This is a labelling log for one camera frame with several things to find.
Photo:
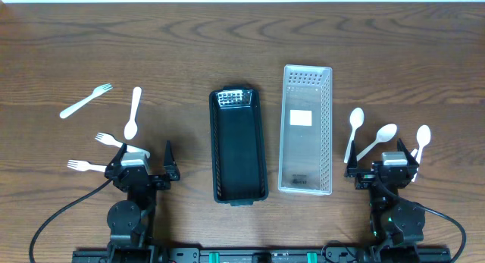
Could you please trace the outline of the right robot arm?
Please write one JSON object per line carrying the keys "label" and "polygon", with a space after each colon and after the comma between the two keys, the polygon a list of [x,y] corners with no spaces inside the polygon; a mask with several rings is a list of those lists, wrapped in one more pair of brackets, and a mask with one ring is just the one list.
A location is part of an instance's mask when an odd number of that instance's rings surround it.
{"label": "right robot arm", "polygon": [[410,184],[419,163],[402,140],[390,154],[394,161],[383,159],[373,162],[368,169],[360,168],[352,142],[344,176],[355,180],[356,189],[369,192],[371,231],[376,239],[390,240],[393,246],[412,245],[424,239],[425,213],[418,205],[399,197],[399,190]]}

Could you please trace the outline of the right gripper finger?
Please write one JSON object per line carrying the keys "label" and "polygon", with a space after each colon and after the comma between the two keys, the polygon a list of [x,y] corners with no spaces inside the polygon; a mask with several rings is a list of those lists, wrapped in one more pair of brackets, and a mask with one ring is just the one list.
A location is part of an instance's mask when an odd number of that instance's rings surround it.
{"label": "right gripper finger", "polygon": [[355,142],[352,141],[346,168],[356,169],[357,167],[358,167],[358,161],[357,161],[357,153],[355,149]]}
{"label": "right gripper finger", "polygon": [[402,152],[405,155],[405,158],[408,162],[408,165],[418,165],[418,162],[411,155],[411,153],[407,150],[407,148],[405,147],[405,144],[403,143],[403,141],[400,138],[398,138],[398,140],[397,140],[397,150],[399,152]]}

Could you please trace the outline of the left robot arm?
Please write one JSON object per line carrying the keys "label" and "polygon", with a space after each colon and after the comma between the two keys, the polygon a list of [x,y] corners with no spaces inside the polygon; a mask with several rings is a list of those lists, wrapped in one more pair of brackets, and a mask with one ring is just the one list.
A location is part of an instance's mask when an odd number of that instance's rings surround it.
{"label": "left robot arm", "polygon": [[164,173],[150,174],[144,152],[128,152],[123,144],[105,169],[105,177],[127,199],[113,205],[107,216],[111,230],[110,241],[116,247],[142,248],[152,238],[158,191],[168,190],[171,182],[180,180],[180,171],[166,143]]}

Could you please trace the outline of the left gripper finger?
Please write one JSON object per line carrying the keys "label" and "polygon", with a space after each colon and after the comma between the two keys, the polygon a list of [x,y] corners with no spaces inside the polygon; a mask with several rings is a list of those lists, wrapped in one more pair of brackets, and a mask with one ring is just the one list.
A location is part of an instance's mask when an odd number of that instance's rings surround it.
{"label": "left gripper finger", "polygon": [[127,152],[127,144],[123,143],[120,149],[118,150],[117,154],[113,157],[111,160],[109,167],[110,168],[115,168],[115,167],[120,167],[121,166],[121,160],[124,154]]}
{"label": "left gripper finger", "polygon": [[175,168],[177,166],[174,155],[171,148],[171,142],[166,141],[165,152],[164,152],[164,167],[165,168]]}

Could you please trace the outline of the clear plastic basket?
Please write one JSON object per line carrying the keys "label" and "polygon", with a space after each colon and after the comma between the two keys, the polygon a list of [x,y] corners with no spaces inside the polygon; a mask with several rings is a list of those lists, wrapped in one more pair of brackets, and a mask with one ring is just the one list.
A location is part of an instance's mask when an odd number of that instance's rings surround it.
{"label": "clear plastic basket", "polygon": [[332,193],[333,71],[288,64],[283,72],[278,189]]}

